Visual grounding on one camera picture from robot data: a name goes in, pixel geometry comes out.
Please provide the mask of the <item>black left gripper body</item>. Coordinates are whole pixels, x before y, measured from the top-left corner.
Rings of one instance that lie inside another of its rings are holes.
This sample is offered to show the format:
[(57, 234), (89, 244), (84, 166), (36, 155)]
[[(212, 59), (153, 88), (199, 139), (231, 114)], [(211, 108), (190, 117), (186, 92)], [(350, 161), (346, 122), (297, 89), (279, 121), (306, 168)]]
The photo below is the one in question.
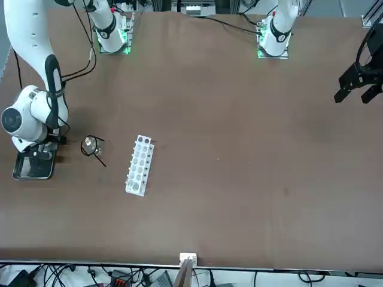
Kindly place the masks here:
[(376, 25), (367, 40), (371, 60), (367, 64), (371, 71), (382, 74), (382, 25)]

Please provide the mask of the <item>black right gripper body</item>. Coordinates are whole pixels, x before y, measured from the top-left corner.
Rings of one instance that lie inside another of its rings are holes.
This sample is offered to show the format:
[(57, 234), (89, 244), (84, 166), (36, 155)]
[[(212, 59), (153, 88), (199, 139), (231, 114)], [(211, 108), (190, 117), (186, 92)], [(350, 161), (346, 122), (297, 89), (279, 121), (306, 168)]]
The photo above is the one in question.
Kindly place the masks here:
[(55, 149), (45, 148), (44, 146), (35, 145), (29, 146), (22, 152), (24, 160), (52, 160), (56, 153)]

